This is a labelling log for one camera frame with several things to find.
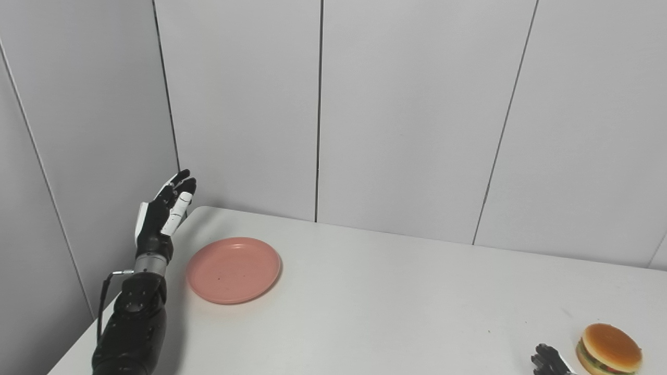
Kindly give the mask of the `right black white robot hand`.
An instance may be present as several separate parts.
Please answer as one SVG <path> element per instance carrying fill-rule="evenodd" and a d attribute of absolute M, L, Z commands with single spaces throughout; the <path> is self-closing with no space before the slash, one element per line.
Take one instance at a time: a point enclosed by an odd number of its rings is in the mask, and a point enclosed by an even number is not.
<path fill-rule="evenodd" d="M 555 347 L 540 343 L 535 350 L 536 353 L 531 355 L 533 374 L 576 374 Z"/>

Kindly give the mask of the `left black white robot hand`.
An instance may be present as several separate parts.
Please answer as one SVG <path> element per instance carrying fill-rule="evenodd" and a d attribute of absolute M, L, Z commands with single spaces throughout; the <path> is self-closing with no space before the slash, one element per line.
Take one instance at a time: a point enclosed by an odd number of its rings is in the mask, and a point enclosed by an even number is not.
<path fill-rule="evenodd" d="M 157 254 L 171 261 L 174 253 L 171 237 L 180 226 L 196 190 L 196 178 L 191 176 L 190 170 L 184 169 L 167 181 L 152 201 L 140 204 L 135 225 L 136 258 Z"/>

